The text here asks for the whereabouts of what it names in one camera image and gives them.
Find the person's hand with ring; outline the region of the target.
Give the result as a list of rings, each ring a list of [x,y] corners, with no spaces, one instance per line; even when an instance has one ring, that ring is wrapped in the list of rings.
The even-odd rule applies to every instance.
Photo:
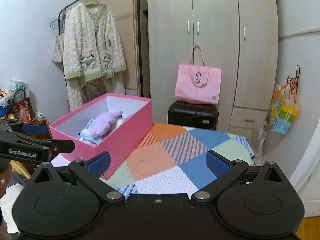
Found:
[[[0,172],[0,198],[2,198],[6,193],[6,187],[8,183],[10,182],[10,178],[12,175],[12,165],[11,163],[8,163],[6,169],[1,170]]]

